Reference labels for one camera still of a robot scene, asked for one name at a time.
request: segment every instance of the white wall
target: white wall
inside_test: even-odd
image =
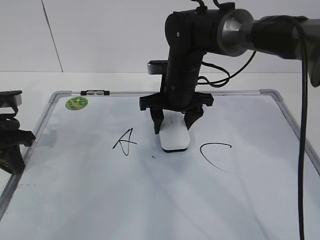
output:
[[[0,0],[0,71],[61,71],[41,0]]]
[[[166,59],[165,21],[190,0],[43,0],[64,72],[146,72],[149,60]],[[269,15],[320,18],[318,0],[236,0],[255,19]],[[214,8],[211,0],[205,3]],[[41,0],[0,0],[0,71],[60,71]],[[205,60],[237,71],[250,52]],[[300,72],[298,61],[259,53],[245,72]],[[203,72],[215,70],[203,68]]]

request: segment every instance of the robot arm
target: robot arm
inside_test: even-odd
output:
[[[314,87],[320,85],[320,19],[296,18],[306,35],[308,72]],[[183,108],[190,104],[205,53],[237,57],[247,50],[301,60],[300,41],[293,23],[283,16],[254,20],[234,3],[220,9],[174,12],[165,22],[170,46],[164,93],[168,102]]]

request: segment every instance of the black marker writing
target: black marker writing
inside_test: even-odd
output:
[[[136,143],[136,142],[134,142],[134,141],[130,141],[131,134],[132,134],[132,131],[133,131],[133,130],[134,130],[133,127],[130,128],[130,129],[128,129],[128,131],[126,131],[125,134],[123,134],[123,135],[119,138],[119,140],[115,143],[115,145],[113,146],[112,149],[115,149],[115,147],[116,147],[118,144],[120,144],[121,149],[122,149],[122,152],[124,153],[124,155],[128,156],[128,155],[129,155],[129,147],[130,147],[130,144],[136,144],[136,145],[138,144],[138,143]],[[125,135],[127,135],[127,133],[129,133],[129,138],[128,138],[128,140],[123,140],[122,138],[123,138]],[[128,143],[127,152],[125,152],[124,147],[123,147],[123,145],[122,145],[122,142]]]
[[[212,166],[214,166],[215,168],[223,171],[223,172],[226,172],[226,173],[229,173],[229,174],[234,174],[234,172],[230,172],[230,171],[226,171],[226,170],[223,170],[221,169],[220,167],[214,165],[211,161],[208,160],[208,158],[204,155],[204,153],[202,152],[202,148],[204,146],[207,146],[207,145],[224,145],[224,146],[229,146],[230,148],[232,148],[232,146],[230,144],[226,144],[226,143],[219,143],[219,142],[209,142],[209,143],[205,143],[203,144],[201,147],[200,147],[200,153],[202,154],[202,156],[205,158],[205,160],[207,160]]]

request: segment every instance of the round sticker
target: round sticker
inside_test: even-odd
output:
[[[83,96],[77,96],[69,99],[65,107],[69,110],[80,110],[88,105],[88,99]]]

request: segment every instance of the whiteboard frame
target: whiteboard frame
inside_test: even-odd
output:
[[[110,92],[110,95],[89,95],[90,97],[135,97],[135,96],[146,96],[153,94],[155,92],[144,92],[144,91],[136,91],[136,92]],[[212,96],[270,96],[273,98],[273,100],[276,102],[278,107],[280,108],[283,116],[289,123],[290,127],[292,128],[294,134],[296,135],[297,139],[300,140],[300,127],[292,114],[290,113],[289,109],[287,108],[286,104],[284,103],[283,98],[281,97],[280,93],[274,89],[260,89],[260,90],[250,90],[250,91],[203,91],[203,93],[209,93],[212,94]],[[50,97],[47,107],[45,108],[42,116],[40,117],[37,127],[34,131],[34,135],[36,137],[36,140],[34,141],[33,145],[29,147],[25,154],[23,155],[23,160],[25,164],[27,165],[39,140],[40,137],[51,117],[52,112],[54,111],[57,102],[60,98],[64,97],[70,97],[70,96],[80,96],[81,92],[79,91],[56,91],[52,94]],[[305,152],[310,158],[312,164],[314,165],[316,171],[320,175],[320,158],[317,155],[316,151],[312,147],[311,143],[308,141],[308,139],[305,142]],[[17,186],[19,184],[19,181],[22,177],[22,174],[12,174],[10,179],[8,180],[2,194],[0,195],[0,221],[5,214],[9,203],[11,201],[11,198],[17,189]]]

